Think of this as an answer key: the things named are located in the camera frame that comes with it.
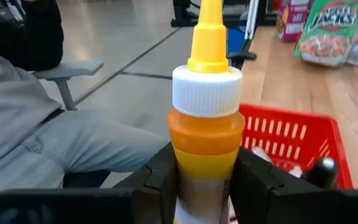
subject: bottle label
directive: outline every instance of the bottle label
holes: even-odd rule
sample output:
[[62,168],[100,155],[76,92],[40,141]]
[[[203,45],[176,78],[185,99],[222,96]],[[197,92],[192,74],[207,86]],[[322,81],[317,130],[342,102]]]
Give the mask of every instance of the bottle label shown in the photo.
[[230,179],[194,179],[179,173],[178,224],[228,224]]

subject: gray floor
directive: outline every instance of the gray floor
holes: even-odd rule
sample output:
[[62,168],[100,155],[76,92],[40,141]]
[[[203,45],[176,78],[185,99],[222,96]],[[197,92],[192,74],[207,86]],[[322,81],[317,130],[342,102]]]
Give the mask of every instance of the gray floor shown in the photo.
[[[93,77],[69,81],[78,109],[107,111],[111,119],[168,137],[172,70],[190,56],[192,29],[170,27],[172,1],[58,0],[65,30],[63,61],[101,60]],[[42,83],[62,101],[54,83]],[[112,174],[111,187],[128,174]]]

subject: squeeze bottle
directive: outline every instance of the squeeze bottle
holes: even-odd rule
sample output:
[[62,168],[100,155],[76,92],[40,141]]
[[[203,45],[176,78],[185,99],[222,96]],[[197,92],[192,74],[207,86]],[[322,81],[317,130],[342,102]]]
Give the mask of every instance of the squeeze bottle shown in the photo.
[[226,58],[222,1],[202,0],[187,65],[173,71],[167,123],[179,170],[178,224],[229,222],[232,169],[244,129],[242,73]]

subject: chair leg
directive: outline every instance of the chair leg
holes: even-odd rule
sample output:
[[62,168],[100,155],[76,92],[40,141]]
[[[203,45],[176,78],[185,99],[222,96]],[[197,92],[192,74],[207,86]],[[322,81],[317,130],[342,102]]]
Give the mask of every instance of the chair leg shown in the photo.
[[66,78],[54,79],[57,87],[59,88],[66,110],[76,111],[77,108],[74,105],[73,98],[71,97],[70,90],[68,89]]

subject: gray sweatpants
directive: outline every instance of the gray sweatpants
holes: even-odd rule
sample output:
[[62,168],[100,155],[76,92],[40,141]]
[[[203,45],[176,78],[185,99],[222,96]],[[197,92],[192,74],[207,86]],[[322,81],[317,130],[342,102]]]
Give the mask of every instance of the gray sweatpants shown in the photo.
[[66,111],[0,159],[0,191],[59,188],[72,172],[132,172],[167,143],[96,111]]

